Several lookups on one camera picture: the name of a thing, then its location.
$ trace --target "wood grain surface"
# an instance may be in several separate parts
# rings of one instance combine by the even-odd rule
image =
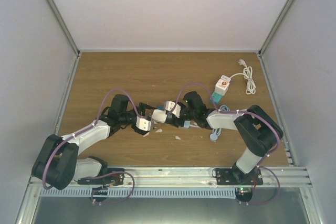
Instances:
[[[175,101],[182,86],[189,82],[204,84],[211,92],[216,81],[225,74],[242,72],[237,61],[244,59],[253,67],[257,86],[254,95],[246,95],[246,80],[233,77],[229,90],[220,101],[232,110],[261,106],[273,119],[274,109],[256,54],[208,52],[95,52],[83,53],[71,88],[70,97],[60,128],[60,134],[74,132],[97,115],[100,103],[112,88],[123,88],[136,104],[162,105]],[[183,93],[195,90],[210,106],[207,93],[198,86],[188,87]],[[107,99],[109,106],[114,94]],[[237,131],[223,130],[216,143],[209,140],[210,130],[175,128],[156,124],[163,132],[152,131],[143,137],[131,127],[118,131],[109,139],[98,142],[80,157],[93,155],[109,165],[136,166],[231,166],[241,156],[246,145]],[[288,166],[282,146],[267,158],[267,166]]]

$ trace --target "white wall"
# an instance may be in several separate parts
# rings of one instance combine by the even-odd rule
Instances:
[[[14,223],[74,53],[45,0],[0,0],[0,216]]]
[[[297,0],[265,53],[299,165],[336,219],[336,2]]]
[[[55,0],[79,49],[253,50],[286,0]]]

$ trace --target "slotted metal strip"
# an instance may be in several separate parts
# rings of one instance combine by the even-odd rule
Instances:
[[[119,198],[127,196],[131,188],[112,187],[108,188],[107,196]],[[71,187],[64,190],[50,189],[41,190],[42,197],[90,197],[92,188],[90,187]],[[133,198],[228,198],[235,199],[234,188],[136,188],[132,195]]]

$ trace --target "teal object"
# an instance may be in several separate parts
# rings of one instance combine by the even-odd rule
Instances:
[[[221,100],[222,97],[223,97],[223,96],[222,96],[221,94],[218,94],[218,93],[216,93],[216,92],[213,92],[213,93],[212,93],[212,98],[214,99],[216,105],[219,103],[219,101]]]

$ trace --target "purple cable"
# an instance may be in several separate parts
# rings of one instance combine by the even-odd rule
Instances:
[[[256,203],[254,203],[254,202],[252,202],[252,203],[248,203],[248,202],[245,202],[245,201],[240,201],[240,200],[238,200],[238,199],[236,198],[236,201],[238,201],[239,203],[242,202],[242,203],[246,203],[247,205],[251,205],[251,206],[259,206],[259,205],[264,205],[264,204],[271,203],[272,201],[274,201],[276,198],[279,197],[279,195],[280,195],[280,191],[281,191],[281,186],[280,186],[280,181],[279,181],[277,175],[275,175],[275,173],[274,173],[271,169],[269,169],[269,168],[267,168],[267,167],[260,166],[259,168],[261,168],[261,169],[265,169],[265,170],[269,171],[270,173],[272,173],[272,175],[274,176],[274,178],[276,179],[276,181],[277,181],[277,183],[278,183],[278,190],[277,190],[277,193],[276,193],[275,196],[274,196],[272,199],[270,199],[270,200],[266,200],[266,201],[263,201],[263,202],[256,202]]]
[[[48,170],[49,170],[49,167],[50,167],[50,164],[51,164],[51,161],[53,161],[53,158],[55,157],[56,153],[59,151],[59,149],[65,145],[67,142],[69,142],[71,139],[77,137],[78,135],[80,134],[83,134],[85,132],[87,132],[88,130],[92,129],[99,121],[99,116],[100,116],[100,113],[102,111],[102,107],[106,101],[106,99],[108,98],[108,96],[113,92],[113,91],[116,91],[116,90],[119,90],[119,91],[122,91],[125,95],[127,95],[127,97],[130,99],[130,102],[132,103],[133,105],[133,108],[134,108],[134,111],[135,113],[137,114],[138,117],[140,118],[144,118],[144,116],[141,116],[138,111],[136,110],[136,106],[131,98],[131,96],[123,89],[111,89],[104,97],[103,101],[101,102],[100,104],[100,108],[99,108],[99,111],[98,111],[98,114],[97,114],[97,117],[96,117],[96,120],[95,120],[95,123],[94,125],[90,125],[89,127],[77,132],[76,134],[73,134],[71,136],[69,136],[67,139],[63,140],[55,149],[54,151],[51,153],[48,161],[47,161],[47,164],[46,164],[46,167],[44,168],[44,171],[43,171],[43,175],[42,175],[42,185],[43,185],[43,188],[46,189],[46,190],[49,190],[52,188],[52,186],[47,186],[47,182],[46,182],[46,179],[47,179],[47,173],[48,173]]]
[[[111,89],[111,90],[105,95],[103,101],[102,101],[101,104],[100,104],[100,108],[99,108],[99,111],[98,111],[98,114],[97,114],[97,117],[96,117],[96,121],[95,121],[95,123],[94,123],[95,125],[98,123],[99,116],[100,116],[100,113],[101,113],[101,111],[102,111],[102,109],[103,109],[103,106],[104,106],[104,103],[105,103],[106,99],[110,96],[110,94],[111,94],[113,91],[116,91],[116,90],[119,90],[119,91],[123,92],[123,93],[128,97],[128,99],[130,99],[130,102],[132,103],[133,108],[134,108],[134,111],[135,111],[135,113],[137,114],[138,117],[140,117],[140,118],[145,118],[145,116],[141,116],[141,115],[138,113],[138,111],[136,110],[135,103],[133,102],[133,99],[131,98],[131,96],[130,96],[125,90],[123,90],[123,89]]]
[[[130,193],[129,193],[125,198],[123,198],[123,199],[121,199],[121,200],[114,201],[114,202],[107,202],[107,203],[101,203],[101,202],[100,202],[100,203],[99,203],[100,205],[113,205],[113,204],[117,204],[117,203],[123,202],[123,201],[127,200],[128,198],[130,198],[131,195],[132,195],[133,192],[134,192],[134,189],[135,189],[135,180],[134,180],[134,177],[132,176],[132,174],[130,174],[130,173],[128,173],[128,172],[122,172],[122,171],[120,171],[120,172],[113,172],[113,173],[107,173],[107,174],[105,174],[105,175],[98,176],[98,177],[87,177],[87,178],[85,178],[85,179],[99,179],[99,178],[105,178],[105,177],[109,177],[109,176],[114,175],[114,174],[127,174],[128,176],[130,176],[131,179],[132,179],[132,181],[133,181],[132,189],[131,189]],[[91,195],[91,200],[92,200],[92,202],[94,202],[94,201],[93,201],[93,196],[94,196],[94,192],[92,192],[92,195]]]
[[[224,111],[224,110],[219,110],[218,107],[216,106],[216,103],[214,101],[214,99],[212,98],[212,95],[210,93],[210,91],[203,85],[203,84],[200,84],[200,83],[197,83],[197,82],[191,82],[191,83],[188,83],[186,85],[184,85],[182,87],[182,89],[180,90],[180,92],[178,93],[178,96],[177,96],[177,99],[176,99],[176,102],[175,102],[175,105],[174,107],[169,111],[169,113],[172,113],[174,111],[174,109],[176,108],[177,106],[177,102],[179,101],[180,99],[180,96],[181,96],[181,93],[182,91],[188,87],[188,86],[191,86],[191,85],[197,85],[197,86],[201,86],[203,89],[205,89],[205,91],[209,94],[210,96],[210,99],[212,101],[212,104],[214,105],[214,108],[216,111],[218,111],[219,113],[222,113],[222,114],[249,114],[249,115],[252,115],[254,116],[255,118],[259,119],[260,121],[262,121],[267,127],[269,127],[269,129],[273,132],[273,134],[275,135],[275,138],[277,139],[277,145],[275,146],[275,148],[273,148],[272,150],[270,150],[264,157],[261,158],[261,160],[258,162],[257,166],[259,164],[262,163],[262,161],[266,158],[266,156],[268,156],[270,153],[272,152],[275,152],[279,146],[280,146],[280,137],[278,135],[278,133],[274,130],[274,128],[265,120],[263,119],[261,116],[258,116],[256,115],[255,113],[252,113],[252,112],[249,112],[249,111],[245,111],[245,110],[237,110],[237,111],[232,111],[232,110],[229,110],[229,111]]]
[[[46,164],[46,167],[44,168],[44,171],[43,171],[43,175],[42,175],[42,185],[43,185],[43,188],[46,189],[46,190],[49,190],[52,188],[52,186],[47,186],[47,182],[46,182],[46,179],[47,179],[47,172],[48,172],[48,169],[49,169],[49,166],[51,164],[51,161],[53,161],[53,158],[55,157],[56,153],[58,152],[59,149],[61,149],[61,147],[63,145],[65,145],[65,143],[69,142],[71,139],[73,139],[74,137],[80,135],[80,134],[83,134],[85,132],[87,132],[88,130],[92,129],[94,126],[91,124],[89,127],[77,132],[76,134],[74,135],[71,135],[69,136],[67,139],[63,140],[59,145],[57,145],[57,147],[54,149],[54,151],[51,153],[48,161],[47,161],[47,164]]]

